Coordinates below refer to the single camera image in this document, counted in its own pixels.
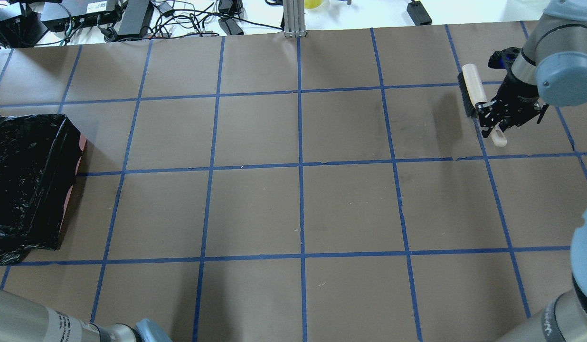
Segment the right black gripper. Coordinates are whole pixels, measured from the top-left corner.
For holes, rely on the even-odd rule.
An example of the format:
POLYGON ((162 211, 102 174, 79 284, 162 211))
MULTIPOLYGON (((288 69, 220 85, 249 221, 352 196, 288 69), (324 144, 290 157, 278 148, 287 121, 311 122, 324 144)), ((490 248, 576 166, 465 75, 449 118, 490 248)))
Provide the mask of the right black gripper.
POLYGON ((540 124, 548 108, 549 104, 539 104, 537 85, 527 84, 508 71, 495 97, 476 103, 482 138, 506 139, 504 130, 522 126, 535 117, 540 124))

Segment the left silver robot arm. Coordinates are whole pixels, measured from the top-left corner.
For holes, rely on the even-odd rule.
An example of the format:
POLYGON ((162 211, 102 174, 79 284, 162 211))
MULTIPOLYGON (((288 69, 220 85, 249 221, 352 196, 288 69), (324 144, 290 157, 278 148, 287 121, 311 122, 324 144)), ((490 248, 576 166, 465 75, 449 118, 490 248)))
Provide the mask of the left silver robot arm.
POLYGON ((0 289, 0 342, 170 342, 154 321, 143 319, 134 327, 107 327, 85 323, 0 289))

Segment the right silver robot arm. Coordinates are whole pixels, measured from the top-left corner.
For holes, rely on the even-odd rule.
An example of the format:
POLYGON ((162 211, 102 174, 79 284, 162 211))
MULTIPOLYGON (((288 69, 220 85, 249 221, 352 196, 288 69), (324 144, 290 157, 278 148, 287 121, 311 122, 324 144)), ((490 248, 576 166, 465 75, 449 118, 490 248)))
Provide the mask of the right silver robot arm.
MULTIPOLYGON (((540 122, 550 105, 586 104, 587 0, 550 1, 524 46, 493 52, 488 65, 506 70, 493 98, 486 97, 476 65, 463 65, 458 80, 466 114, 497 147, 508 142, 506 130, 540 122)), ((571 290, 501 342, 587 342, 587 209, 582 218, 570 245, 571 290)))

